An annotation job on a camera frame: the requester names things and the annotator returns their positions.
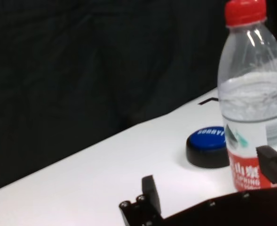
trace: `red bottle cap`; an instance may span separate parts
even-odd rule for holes
[[[227,26],[240,26],[266,19],[266,0],[231,0],[225,7]]]

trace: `white table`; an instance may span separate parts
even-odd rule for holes
[[[134,126],[0,189],[0,226],[124,226],[118,205],[153,175],[164,218],[235,192],[229,167],[201,169],[185,157],[186,138],[222,125],[216,91]]]

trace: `plastic bottle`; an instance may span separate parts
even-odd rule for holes
[[[277,41],[265,27],[265,0],[231,0],[218,93],[237,190],[274,186],[260,172],[256,147],[277,150]]]

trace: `black fabric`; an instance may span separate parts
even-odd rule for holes
[[[225,2],[0,0],[0,187],[213,89]]]

